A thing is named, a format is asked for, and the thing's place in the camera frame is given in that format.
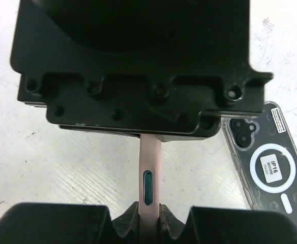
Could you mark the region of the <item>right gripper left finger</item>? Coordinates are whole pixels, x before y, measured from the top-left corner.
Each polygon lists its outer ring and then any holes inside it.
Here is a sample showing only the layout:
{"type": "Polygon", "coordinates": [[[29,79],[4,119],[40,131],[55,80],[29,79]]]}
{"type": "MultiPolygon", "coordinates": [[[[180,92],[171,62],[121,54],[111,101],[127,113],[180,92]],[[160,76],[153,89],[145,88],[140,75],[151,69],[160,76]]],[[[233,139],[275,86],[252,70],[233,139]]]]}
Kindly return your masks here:
{"type": "Polygon", "coordinates": [[[112,220],[104,205],[19,203],[0,218],[0,243],[137,243],[137,211],[112,220]]]}

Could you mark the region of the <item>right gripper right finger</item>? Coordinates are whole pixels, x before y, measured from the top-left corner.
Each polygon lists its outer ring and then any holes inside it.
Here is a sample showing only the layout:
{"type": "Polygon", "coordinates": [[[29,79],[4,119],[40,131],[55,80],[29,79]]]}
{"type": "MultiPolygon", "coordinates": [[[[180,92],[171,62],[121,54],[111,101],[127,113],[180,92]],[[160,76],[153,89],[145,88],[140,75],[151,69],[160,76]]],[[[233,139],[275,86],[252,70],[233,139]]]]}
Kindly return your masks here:
{"type": "Polygon", "coordinates": [[[190,208],[182,223],[160,206],[160,243],[297,243],[297,227],[280,213],[190,208]]]}

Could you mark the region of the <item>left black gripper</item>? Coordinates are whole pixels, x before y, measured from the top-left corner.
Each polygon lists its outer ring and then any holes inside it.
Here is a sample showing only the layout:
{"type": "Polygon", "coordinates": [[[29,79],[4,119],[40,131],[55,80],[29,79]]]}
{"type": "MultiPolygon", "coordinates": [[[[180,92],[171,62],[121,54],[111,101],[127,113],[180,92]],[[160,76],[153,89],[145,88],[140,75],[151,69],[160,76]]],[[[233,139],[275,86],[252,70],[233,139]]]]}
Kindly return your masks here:
{"type": "Polygon", "coordinates": [[[62,129],[200,140],[263,112],[249,38],[249,1],[21,1],[10,63],[62,129]]]}

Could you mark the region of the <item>phone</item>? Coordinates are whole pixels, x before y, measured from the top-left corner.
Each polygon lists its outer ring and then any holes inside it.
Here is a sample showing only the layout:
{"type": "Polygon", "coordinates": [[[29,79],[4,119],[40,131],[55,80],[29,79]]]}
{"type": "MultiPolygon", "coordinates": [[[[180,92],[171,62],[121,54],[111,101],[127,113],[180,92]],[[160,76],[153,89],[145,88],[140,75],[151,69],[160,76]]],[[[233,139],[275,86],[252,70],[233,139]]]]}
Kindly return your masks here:
{"type": "Polygon", "coordinates": [[[139,149],[139,242],[159,242],[162,143],[153,135],[140,136],[139,149]]]}

